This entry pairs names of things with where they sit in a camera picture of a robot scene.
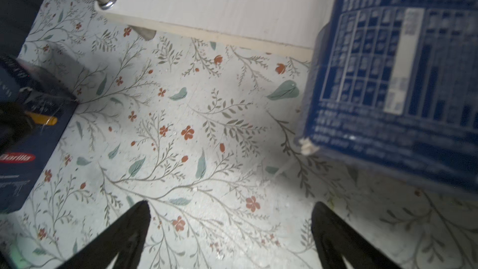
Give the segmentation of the white two-tier shelf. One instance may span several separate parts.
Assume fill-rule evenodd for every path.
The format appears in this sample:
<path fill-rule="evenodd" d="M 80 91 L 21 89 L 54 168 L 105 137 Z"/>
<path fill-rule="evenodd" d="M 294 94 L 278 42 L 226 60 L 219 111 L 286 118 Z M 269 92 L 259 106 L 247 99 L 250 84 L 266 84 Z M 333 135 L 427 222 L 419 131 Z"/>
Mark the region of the white two-tier shelf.
<path fill-rule="evenodd" d="M 334 0 L 95 0 L 107 18 L 156 32 L 309 60 Z"/>

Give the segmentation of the light blue spaghetti box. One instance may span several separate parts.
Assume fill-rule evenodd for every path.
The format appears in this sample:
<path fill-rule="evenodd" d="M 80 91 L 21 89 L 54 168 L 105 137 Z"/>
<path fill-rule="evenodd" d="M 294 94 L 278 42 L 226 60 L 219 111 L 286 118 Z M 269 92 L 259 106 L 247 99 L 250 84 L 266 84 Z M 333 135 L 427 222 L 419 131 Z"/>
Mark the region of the light blue spaghetti box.
<path fill-rule="evenodd" d="M 478 0 L 335 0 L 302 154 L 478 195 Z"/>

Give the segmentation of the dark blue spaghetti box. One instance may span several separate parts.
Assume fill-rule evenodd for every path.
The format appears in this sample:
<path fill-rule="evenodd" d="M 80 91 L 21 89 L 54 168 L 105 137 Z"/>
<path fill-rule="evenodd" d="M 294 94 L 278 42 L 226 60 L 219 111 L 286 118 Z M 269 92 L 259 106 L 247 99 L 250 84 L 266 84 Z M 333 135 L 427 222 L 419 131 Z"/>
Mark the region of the dark blue spaghetti box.
<path fill-rule="evenodd" d="M 22 208 L 77 106 L 46 69 L 1 56 L 1 214 Z"/>

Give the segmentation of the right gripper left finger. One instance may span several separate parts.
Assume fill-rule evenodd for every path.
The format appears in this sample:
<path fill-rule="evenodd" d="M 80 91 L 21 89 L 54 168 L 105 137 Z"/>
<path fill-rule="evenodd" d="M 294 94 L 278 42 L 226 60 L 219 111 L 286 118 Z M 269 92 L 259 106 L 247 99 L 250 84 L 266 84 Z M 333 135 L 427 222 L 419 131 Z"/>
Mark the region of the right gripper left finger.
<path fill-rule="evenodd" d="M 61 269 L 136 269 L 141 260 L 151 214 L 140 201 L 96 239 L 60 266 Z"/>

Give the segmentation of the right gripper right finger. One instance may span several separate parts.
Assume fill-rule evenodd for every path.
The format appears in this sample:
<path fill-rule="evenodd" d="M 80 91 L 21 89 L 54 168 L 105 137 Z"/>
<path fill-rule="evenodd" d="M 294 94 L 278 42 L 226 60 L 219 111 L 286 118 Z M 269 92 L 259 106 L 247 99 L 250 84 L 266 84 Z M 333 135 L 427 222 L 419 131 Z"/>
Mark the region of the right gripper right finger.
<path fill-rule="evenodd" d="M 399 266 L 358 234 L 323 202 L 312 210 L 311 233 L 324 269 L 397 269 Z"/>

